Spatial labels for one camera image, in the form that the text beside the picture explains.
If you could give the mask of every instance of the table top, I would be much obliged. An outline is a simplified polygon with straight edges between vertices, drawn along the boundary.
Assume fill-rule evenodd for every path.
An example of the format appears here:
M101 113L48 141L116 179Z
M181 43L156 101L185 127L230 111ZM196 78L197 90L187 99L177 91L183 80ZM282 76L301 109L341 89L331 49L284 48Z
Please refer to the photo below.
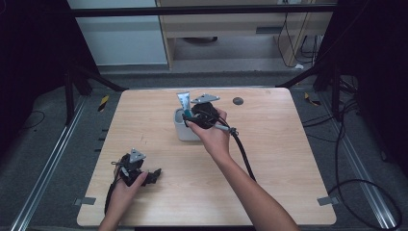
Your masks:
M237 128L258 184L297 224L336 221L333 207L317 201L327 192L288 90L162 89L122 93L86 193L96 200L81 206L80 225L99 225L114 179L111 162L132 147L146 155L142 170L161 168L163 172L156 184L138 191L121 225L252 225L202 142L178 140L173 117L181 108L176 95L181 91L189 91L191 99L203 93L220 97L213 105L226 111L227 122ZM235 97L242 98L243 104L235 105ZM230 152L246 170L234 139Z

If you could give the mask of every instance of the tube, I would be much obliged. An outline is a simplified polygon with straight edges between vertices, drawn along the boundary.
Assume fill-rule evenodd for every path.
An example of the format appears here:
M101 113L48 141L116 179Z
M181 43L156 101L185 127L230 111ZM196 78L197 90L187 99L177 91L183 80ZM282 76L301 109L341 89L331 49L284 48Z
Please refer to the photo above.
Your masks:
M181 106L183 107L184 114L187 117L192 117L191 107L190 107L190 92L189 91L178 92L177 96L180 100Z

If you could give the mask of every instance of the gray floor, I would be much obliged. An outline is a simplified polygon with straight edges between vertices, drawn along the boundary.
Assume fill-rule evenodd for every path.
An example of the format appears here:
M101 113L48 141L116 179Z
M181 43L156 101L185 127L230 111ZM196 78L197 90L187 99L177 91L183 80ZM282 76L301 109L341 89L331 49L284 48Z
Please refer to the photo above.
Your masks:
M271 37L218 38L214 43L191 43L190 40L179 39L177 46L175 65L171 70L106 77L132 89L264 87L281 84L301 71L283 64ZM302 121L328 113L324 106L312 105L304 99L305 91L315 96L310 86L312 80L313 78L307 79L291 89L293 101ZM29 230L82 229L76 223L79 207L73 205L73 202L85 195L99 155L98 149L102 148L102 140L106 136L105 129L109 128L120 97L120 92L114 92L94 82L92 85L94 90L91 96L75 97L77 102L86 100L84 110L33 213L28 225ZM323 101L327 93L329 91L320 92L316 97ZM99 113L97 108L101 98L106 94L110 96L110 100L104 112ZM350 98L350 95L342 94L343 102ZM42 95L37 99L34 109L45 114L44 120L34 128L22 129L19 138L10 149L12 157L1 163L1 230L8 230L21 211L64 129L64 89L59 88ZM36 124L41 119L42 114L33 113L26 126ZM338 133L333 124L327 122L320 126L305 128L327 190L336 185L333 141ZM345 116L344 124L346 134L370 177L389 192L406 220L407 178L401 173L398 165L381 161L379 147L364 119L358 115L358 110L349 112ZM341 179L355 178L355 170L347 158L344 147L341 146L339 150ZM375 213L359 184L344 186L342 192L347 204L351 205L358 215L378 225ZM386 203L395 217L394 209L388 201ZM302 230L371 230L354 218L344 208L343 203L334 205L334 208L338 218L335 224L329 227L301 227ZM404 224L401 230L408 230L408 226Z

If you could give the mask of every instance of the aluminum rail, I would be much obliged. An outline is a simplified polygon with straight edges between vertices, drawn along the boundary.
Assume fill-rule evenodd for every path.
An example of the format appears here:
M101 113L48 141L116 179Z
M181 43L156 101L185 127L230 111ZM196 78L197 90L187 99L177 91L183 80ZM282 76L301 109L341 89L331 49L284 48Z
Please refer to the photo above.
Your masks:
M56 169L58 162L63 156L66 145L69 142L69 139L81 117L84 106L87 102L87 98L81 96L80 102L77 105L76 114L70 124L66 125L63 129L63 132L60 138L57 141L57 144L54 147L54 150L51 153L47 163L45 164L44 169L42 170L41 175L38 178L33 190L31 191L29 197L27 198L23 208L19 212L17 218L14 220L11 230L12 231L24 231L26 230L36 208L41 200L45 189L48 186L48 183Z
M326 111L330 113L330 96L326 93L320 93L320 98L322 99L323 105L326 108ZM341 124L335 119L332 118L332 125L334 129L340 133ZM356 150L353 147L351 140L348 138L348 135L345 134L342 138L342 145L344 149L345 156L348 159L348 162L351 165L351 168L354 171L354 174L362 180L367 180L373 182L369 172L363 165L363 162L359 158ZM384 229L391 229L396 226L395 219L387 206L381 192L373 186L367 184L361 184L361 188L366 196L367 201L369 202L372 211L374 212L375 217L378 220L378 223Z
M236 6L74 9L69 11L45 11L45 14L51 16L108 17L108 16L148 16L148 15L221 14L221 13L325 13L334 12L339 8L340 7L337 4L236 5Z

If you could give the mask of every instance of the person's right hand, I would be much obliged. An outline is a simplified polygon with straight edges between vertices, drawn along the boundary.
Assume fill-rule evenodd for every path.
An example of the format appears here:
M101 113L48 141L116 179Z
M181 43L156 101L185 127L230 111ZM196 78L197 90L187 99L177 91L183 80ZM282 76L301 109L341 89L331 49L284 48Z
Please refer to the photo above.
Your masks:
M219 116L223 119L227 118L227 113L216 108ZM197 124L188 121L189 127L204 143L204 147L215 161L221 160L223 157L230 157L229 140L230 134L215 127L202 129Z

